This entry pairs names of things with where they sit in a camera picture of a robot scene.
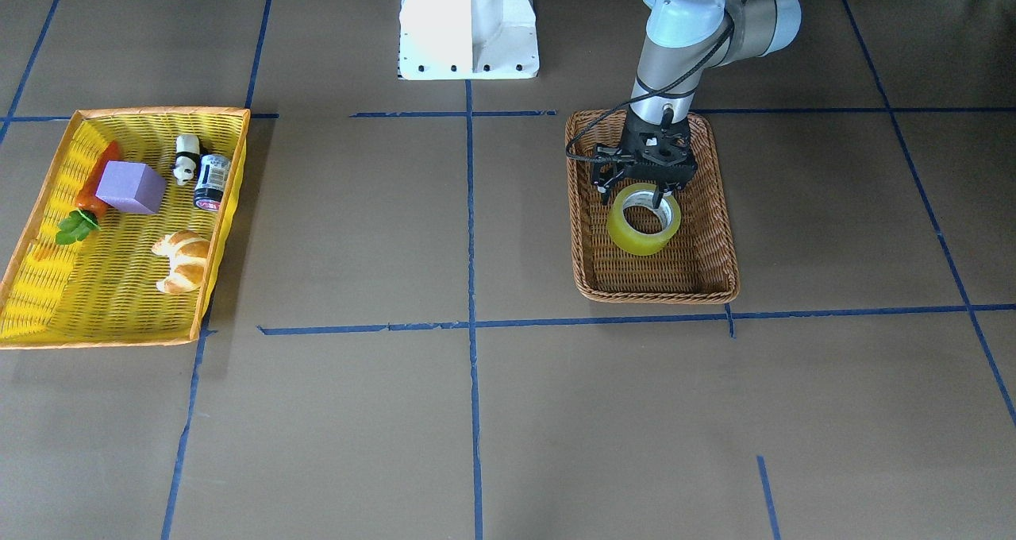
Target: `can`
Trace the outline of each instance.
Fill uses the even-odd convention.
[[[230,160],[220,154],[207,154],[201,158],[201,171],[194,186],[194,206],[202,211],[218,212],[230,175]]]

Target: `roll of tape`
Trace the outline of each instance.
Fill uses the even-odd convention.
[[[621,189],[614,198],[611,212],[607,215],[607,232],[611,240],[625,252],[636,256],[655,254],[666,246],[681,227],[681,207],[673,196],[664,196],[659,208],[652,207],[652,195],[656,186],[648,183],[635,183]],[[663,230],[655,234],[646,234],[632,228],[625,220],[625,209],[632,206],[644,206],[656,215]]]

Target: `purple cube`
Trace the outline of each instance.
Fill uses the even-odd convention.
[[[143,163],[111,161],[99,181],[96,196],[110,206],[138,215],[154,215],[166,193],[166,179]]]

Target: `basket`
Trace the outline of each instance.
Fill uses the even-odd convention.
[[[580,111],[565,127],[565,141],[602,114]],[[575,153],[589,157],[596,143],[617,146],[625,124],[625,111],[606,117],[575,145]],[[583,296],[598,302],[661,304],[722,304],[740,290],[734,238],[719,179],[716,145],[708,122],[689,114],[692,149],[698,162],[695,178],[676,193],[682,221],[678,234],[658,253],[636,256],[618,248],[607,233],[610,206],[600,204],[599,192],[589,183],[590,164],[567,160],[568,205],[571,212],[572,265],[575,285]],[[634,183],[618,184],[612,194]],[[655,217],[648,211],[633,224]]]
[[[78,111],[70,118],[39,199],[0,283],[0,349],[185,344],[198,339],[243,179],[250,110],[130,108]],[[193,133],[207,153],[232,158],[218,212],[193,206],[194,185],[173,177],[176,137]],[[57,225],[106,145],[167,179],[155,215],[110,208],[102,229],[58,246]],[[211,241],[196,291],[163,294],[167,258],[151,253],[164,235],[190,229]]]

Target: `toy croissant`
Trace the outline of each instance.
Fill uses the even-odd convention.
[[[152,254],[170,258],[170,276],[155,283],[166,294],[197,290],[208,268],[211,243],[192,231],[178,231],[163,237],[151,247]]]

